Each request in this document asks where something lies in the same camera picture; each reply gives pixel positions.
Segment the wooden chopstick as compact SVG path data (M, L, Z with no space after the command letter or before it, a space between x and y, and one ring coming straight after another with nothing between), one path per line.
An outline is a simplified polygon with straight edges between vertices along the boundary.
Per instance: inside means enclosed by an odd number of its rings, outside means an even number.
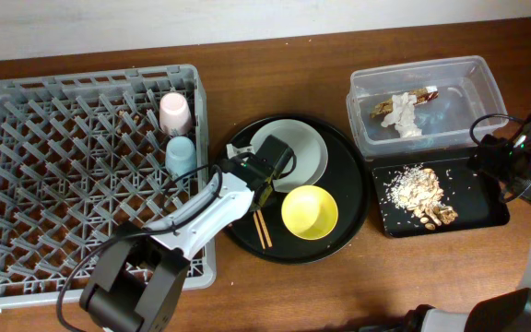
M260 225L260 221L259 221L257 212L253 213L253 219L254 219L254 226L256 228L256 231L257 231L257 234L258 234L258 238L260 240L260 244L262 246L262 249L265 250L266 249L266 243L265 243L265 240L264 240L264 236L262 234L262 229L261 229L261 225Z
M257 210L256 214L257 214L258 222L259 222L259 224L261 226L261 230L262 230L262 232L263 232L263 234L265 236L265 243L266 243L268 248L271 248L271 247L273 247L273 244L272 244L272 241L271 241L271 237L270 237L268 228L266 227L266 222L265 222L265 219L264 219L264 216L262 214L261 209Z

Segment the yellow bowl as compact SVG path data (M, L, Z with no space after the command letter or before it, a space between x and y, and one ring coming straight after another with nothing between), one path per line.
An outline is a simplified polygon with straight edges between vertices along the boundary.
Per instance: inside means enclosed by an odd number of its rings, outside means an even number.
M316 241L329 235L336 227L338 207L324 188L303 185L286 195L281 217L293 235L306 241Z

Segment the food scraps pile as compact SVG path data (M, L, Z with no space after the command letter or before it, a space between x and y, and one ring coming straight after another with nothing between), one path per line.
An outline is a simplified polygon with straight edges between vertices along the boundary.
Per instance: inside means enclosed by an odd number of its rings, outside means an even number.
M452 206L443 203L444 190L437 173L422 165L406 166L395 171L393 178L383 184L382 203L407 212L415 220L414 226L435 231L458 218Z

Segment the blue cup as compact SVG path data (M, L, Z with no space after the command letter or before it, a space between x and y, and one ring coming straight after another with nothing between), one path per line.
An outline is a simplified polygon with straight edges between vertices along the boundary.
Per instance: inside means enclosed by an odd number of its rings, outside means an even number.
M196 168L194 142L186 136L173 137L167 144L165 167L172 178L178 178Z

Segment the white tissue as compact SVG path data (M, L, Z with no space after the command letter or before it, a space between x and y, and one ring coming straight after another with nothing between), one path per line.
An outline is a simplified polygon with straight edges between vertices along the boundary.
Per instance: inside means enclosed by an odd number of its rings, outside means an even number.
M381 126L393 125L401 138L421 136L422 130L415 124L416 102L417 96L408 92L393 95L392 111L384 117Z

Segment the pink cup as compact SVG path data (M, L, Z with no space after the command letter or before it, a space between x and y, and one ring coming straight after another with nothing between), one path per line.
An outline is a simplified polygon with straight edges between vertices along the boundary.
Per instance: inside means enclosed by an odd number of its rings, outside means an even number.
M192 129L191 111L183 94L170 92L160 99L159 127L169 136L185 136Z

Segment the gold snack wrapper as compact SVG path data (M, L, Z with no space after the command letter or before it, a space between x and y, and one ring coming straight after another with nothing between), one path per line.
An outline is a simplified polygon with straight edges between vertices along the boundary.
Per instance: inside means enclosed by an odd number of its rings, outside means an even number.
M439 97L439 91L436 86L427 86L420 89L414 89L407 92L408 97L414 96L416 100L414 105L427 103ZM371 111L370 117L374 118L378 115L384 115L393 111L393 100L389 99L378 103Z

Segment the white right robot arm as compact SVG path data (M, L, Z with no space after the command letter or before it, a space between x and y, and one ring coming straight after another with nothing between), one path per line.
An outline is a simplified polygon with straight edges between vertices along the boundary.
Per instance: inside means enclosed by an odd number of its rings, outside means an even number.
M471 169L504 185L510 198L531 198L531 111L510 138L486 135L477 143ZM422 304L407 313L402 331L531 331L531 243L517 290L479 302L467 314Z

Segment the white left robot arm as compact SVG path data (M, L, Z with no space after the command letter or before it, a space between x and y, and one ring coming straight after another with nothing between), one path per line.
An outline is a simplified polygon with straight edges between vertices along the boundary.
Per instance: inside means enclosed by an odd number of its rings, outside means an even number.
M256 152L221 160L204 189L168 216L122 224L98 257L80 307L110 331L161 331L170 322L194 256L223 228L261 208L297 157L268 136Z

